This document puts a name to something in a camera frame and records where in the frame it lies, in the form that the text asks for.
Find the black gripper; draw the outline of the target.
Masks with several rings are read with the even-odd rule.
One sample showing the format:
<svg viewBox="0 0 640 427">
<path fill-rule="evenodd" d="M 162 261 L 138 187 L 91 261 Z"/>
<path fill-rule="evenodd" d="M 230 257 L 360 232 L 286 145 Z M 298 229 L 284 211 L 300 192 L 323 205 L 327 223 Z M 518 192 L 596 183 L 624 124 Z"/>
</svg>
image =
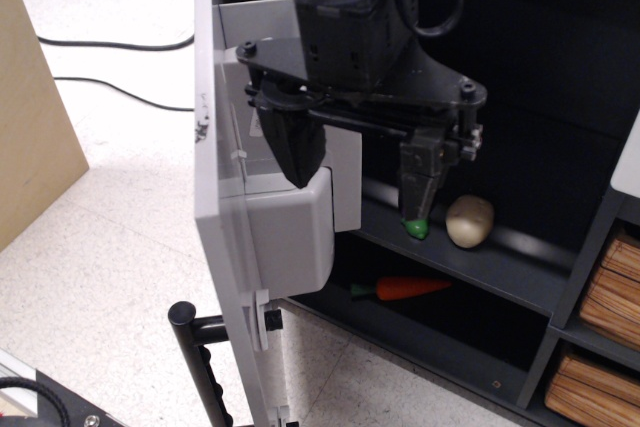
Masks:
<svg viewBox="0 0 640 427">
<path fill-rule="evenodd" d="M 285 178 L 308 185 L 325 156 L 327 125 L 395 138 L 402 216 L 426 220 L 446 162 L 472 161 L 482 145 L 477 111 L 486 89 L 421 44 L 455 24 L 463 4 L 423 28 L 419 0 L 297 1 L 299 37 L 240 44 L 249 103 Z"/>
</svg>

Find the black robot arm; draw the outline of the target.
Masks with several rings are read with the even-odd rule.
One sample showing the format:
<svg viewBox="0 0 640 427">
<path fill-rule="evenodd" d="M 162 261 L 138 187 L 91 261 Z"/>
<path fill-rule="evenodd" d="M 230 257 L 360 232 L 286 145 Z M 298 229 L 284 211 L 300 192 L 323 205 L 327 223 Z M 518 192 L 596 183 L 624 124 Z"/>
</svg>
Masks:
<svg viewBox="0 0 640 427">
<path fill-rule="evenodd" d="M 395 138 L 406 223 L 429 217 L 448 169 L 481 145 L 484 86 L 429 56 L 422 41 L 450 32 L 464 0 L 434 27 L 419 0 L 293 0 L 300 35 L 237 48 L 246 92 L 285 177 L 304 187 L 325 155 L 326 126 Z"/>
</svg>

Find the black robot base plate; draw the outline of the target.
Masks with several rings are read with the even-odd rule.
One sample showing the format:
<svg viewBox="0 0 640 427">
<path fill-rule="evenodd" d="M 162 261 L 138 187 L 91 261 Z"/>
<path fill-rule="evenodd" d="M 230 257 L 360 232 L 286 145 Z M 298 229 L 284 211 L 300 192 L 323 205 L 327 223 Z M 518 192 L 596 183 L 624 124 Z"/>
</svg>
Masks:
<svg viewBox="0 0 640 427">
<path fill-rule="evenodd" d="M 1 377 L 1 397 L 21 414 L 1 409 L 2 426 L 125 426 L 125 423 L 46 374 Z"/>
</svg>

